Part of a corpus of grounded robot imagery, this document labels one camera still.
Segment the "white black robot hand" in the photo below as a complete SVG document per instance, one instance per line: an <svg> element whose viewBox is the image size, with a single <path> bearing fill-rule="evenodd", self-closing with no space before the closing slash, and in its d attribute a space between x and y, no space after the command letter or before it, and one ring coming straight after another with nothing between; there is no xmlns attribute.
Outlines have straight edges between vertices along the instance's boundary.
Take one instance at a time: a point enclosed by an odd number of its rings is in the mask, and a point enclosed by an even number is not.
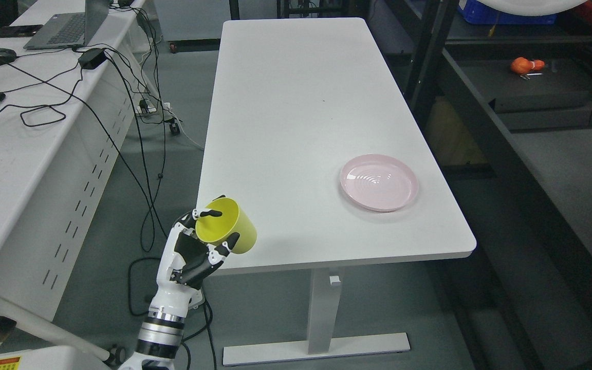
<svg viewBox="0 0 592 370"><path fill-rule="evenodd" d="M197 235L196 223L224 214L217 209L196 208L176 218L161 255L157 292L146 322L173 328L183 325L193 295L204 279L223 264L239 239L239 234L233 233L223 242L204 242Z"/></svg>

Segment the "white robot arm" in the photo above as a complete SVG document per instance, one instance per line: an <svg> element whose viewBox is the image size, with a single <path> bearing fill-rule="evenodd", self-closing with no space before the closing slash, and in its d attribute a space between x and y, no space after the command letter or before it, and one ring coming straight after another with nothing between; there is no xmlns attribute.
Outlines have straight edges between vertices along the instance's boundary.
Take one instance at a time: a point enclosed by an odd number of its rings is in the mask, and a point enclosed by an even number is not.
<svg viewBox="0 0 592 370"><path fill-rule="evenodd" d="M174 369L185 320L185 316L149 309L139 330L134 353L119 368Z"/></svg>

